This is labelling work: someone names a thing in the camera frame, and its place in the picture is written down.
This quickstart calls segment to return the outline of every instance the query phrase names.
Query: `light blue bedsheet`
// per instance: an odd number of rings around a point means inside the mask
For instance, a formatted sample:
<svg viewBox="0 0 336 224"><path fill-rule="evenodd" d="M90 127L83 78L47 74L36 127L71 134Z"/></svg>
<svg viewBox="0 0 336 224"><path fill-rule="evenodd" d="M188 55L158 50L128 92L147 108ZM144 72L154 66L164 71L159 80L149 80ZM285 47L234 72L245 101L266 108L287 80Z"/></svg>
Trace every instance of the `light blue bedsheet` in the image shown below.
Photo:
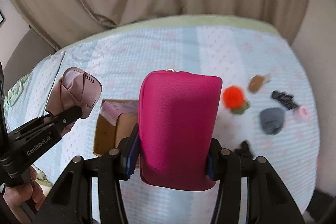
<svg viewBox="0 0 336 224"><path fill-rule="evenodd" d="M40 62L15 104L6 107L9 130L41 116L53 84L69 67L79 67L103 85L101 99L138 99L141 83L154 70L173 68L223 79L223 89L241 86L251 108L241 116L219 105L214 137L234 150L248 140L254 155L265 156L285 182L303 212L315 188L316 160L320 136L315 102L306 74L287 42L280 36L228 26L199 26L142 29L109 35L57 52ZM272 80L257 94L247 92L256 74L270 73ZM276 136L265 135L259 113L280 107L270 98L273 90L294 95L310 112L307 122L297 123L286 111L284 129ZM55 182L76 155L94 157L92 145L100 102L90 117L78 120L36 166ZM205 192L185 192L150 186L136 172L121 182L129 223L208 223L218 184ZM93 182L93 216L99 219L97 181ZM242 200L246 202L243 187Z"/></svg>

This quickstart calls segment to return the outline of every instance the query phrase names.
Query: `picture frame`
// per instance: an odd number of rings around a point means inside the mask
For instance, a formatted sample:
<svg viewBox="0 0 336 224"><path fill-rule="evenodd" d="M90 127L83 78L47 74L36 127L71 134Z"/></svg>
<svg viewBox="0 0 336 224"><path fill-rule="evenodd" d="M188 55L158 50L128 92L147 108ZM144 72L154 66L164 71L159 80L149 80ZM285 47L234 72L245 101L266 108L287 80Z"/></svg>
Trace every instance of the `picture frame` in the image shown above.
<svg viewBox="0 0 336 224"><path fill-rule="evenodd" d="M0 11L0 27L4 22L5 22L5 18L3 16L2 12Z"/></svg>

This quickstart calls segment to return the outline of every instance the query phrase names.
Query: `cardboard box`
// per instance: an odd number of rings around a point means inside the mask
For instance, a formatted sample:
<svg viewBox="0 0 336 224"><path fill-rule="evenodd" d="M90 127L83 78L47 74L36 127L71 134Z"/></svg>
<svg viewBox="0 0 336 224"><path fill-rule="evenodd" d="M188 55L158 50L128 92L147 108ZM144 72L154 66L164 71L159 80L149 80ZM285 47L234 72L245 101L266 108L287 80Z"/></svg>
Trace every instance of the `cardboard box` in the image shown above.
<svg viewBox="0 0 336 224"><path fill-rule="evenodd" d="M138 102L137 100L103 100L109 102ZM102 115L98 116L96 132L94 136L93 153L96 156L101 156L110 151L112 148L117 148L122 138L129 137L135 124L138 122L138 115L130 115L122 113L118 116L117 125L113 126Z"/></svg>

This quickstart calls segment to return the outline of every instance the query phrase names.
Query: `pink slipper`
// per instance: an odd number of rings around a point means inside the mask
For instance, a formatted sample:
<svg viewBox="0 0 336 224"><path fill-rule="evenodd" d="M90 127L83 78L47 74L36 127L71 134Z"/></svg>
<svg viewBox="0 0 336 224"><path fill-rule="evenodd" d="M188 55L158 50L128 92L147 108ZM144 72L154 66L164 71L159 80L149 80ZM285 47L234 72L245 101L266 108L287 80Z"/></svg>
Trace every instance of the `pink slipper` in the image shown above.
<svg viewBox="0 0 336 224"><path fill-rule="evenodd" d="M71 108L80 106L82 119L87 118L100 98L102 86L92 75L79 68L68 68L51 91L45 110L58 115ZM68 133L75 123L64 128L61 136Z"/></svg>

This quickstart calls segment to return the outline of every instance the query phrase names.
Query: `finger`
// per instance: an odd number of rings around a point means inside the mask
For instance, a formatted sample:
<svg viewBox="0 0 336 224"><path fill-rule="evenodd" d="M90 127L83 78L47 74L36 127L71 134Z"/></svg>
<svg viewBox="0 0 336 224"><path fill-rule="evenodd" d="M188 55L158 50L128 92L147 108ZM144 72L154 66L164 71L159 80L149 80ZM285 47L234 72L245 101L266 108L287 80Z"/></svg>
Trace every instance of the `finger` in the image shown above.
<svg viewBox="0 0 336 224"><path fill-rule="evenodd" d="M36 203L36 210L38 210L44 201L44 194L41 186L36 181L33 181L33 195L31 198Z"/></svg>
<svg viewBox="0 0 336 224"><path fill-rule="evenodd" d="M35 205L35 208L36 208L37 211L41 208L41 206L42 206L44 200L45 200L45 197L43 197L43 199L42 199L39 203L37 203L37 204Z"/></svg>
<svg viewBox="0 0 336 224"><path fill-rule="evenodd" d="M20 207L11 208L12 213L21 224L32 224L28 216Z"/></svg>
<svg viewBox="0 0 336 224"><path fill-rule="evenodd" d="M32 180L37 179L37 172L33 167L29 168L29 173L30 173L30 177L31 177Z"/></svg>
<svg viewBox="0 0 336 224"><path fill-rule="evenodd" d="M12 188L6 188L3 198L10 208L14 208L31 198L32 194L32 186L30 184L24 184Z"/></svg>

